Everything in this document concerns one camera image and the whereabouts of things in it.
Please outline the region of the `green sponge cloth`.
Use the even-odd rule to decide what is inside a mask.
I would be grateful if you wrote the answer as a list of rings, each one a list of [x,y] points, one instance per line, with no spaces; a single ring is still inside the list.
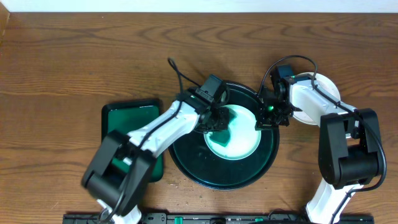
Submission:
[[[233,139],[234,124],[230,123],[228,128],[222,131],[215,131],[209,134],[211,142],[226,147]]]

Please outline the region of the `white plate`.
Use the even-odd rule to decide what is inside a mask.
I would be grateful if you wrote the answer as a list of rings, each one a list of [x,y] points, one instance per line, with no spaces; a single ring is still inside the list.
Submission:
[[[327,92],[334,100],[341,96],[336,85],[326,76],[316,74],[315,84]],[[320,126],[320,117],[329,113],[339,113],[333,104],[312,88],[311,80],[299,81],[290,87],[291,104],[300,109],[294,111],[293,117],[302,123]]]
[[[218,157],[226,160],[240,160],[250,156],[261,141],[261,132],[255,130],[255,115],[239,105],[226,105],[229,108],[230,123],[234,124],[233,139],[222,147],[210,141],[209,134],[204,134],[206,145]]]

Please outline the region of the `white plate top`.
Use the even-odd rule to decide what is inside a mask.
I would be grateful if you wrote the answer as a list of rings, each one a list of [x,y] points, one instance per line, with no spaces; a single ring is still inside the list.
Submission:
[[[336,85],[326,76],[316,74],[315,84],[327,92],[334,100],[341,96]],[[311,80],[299,81],[290,87],[291,104],[300,109],[294,111],[293,117],[302,123],[320,126],[320,117],[329,113],[339,113],[333,104],[312,88]]]

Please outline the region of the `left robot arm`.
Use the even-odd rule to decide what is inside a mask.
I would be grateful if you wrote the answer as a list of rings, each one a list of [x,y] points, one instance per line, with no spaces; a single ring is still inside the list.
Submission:
[[[229,114],[224,105],[228,100],[228,90],[186,90],[144,127],[126,134],[118,130],[108,133],[81,180],[91,196],[105,205],[98,222],[137,223],[141,217],[137,206],[157,158],[196,128],[225,130]]]

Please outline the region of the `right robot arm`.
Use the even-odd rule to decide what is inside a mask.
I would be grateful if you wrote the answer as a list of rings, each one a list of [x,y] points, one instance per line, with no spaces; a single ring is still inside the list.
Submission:
[[[305,210],[312,223],[338,223],[355,193],[376,190],[386,178],[377,114],[342,102],[336,85],[324,75],[274,71],[271,82],[273,92],[260,91],[257,127],[286,126],[289,116],[305,114],[320,128],[322,181]]]

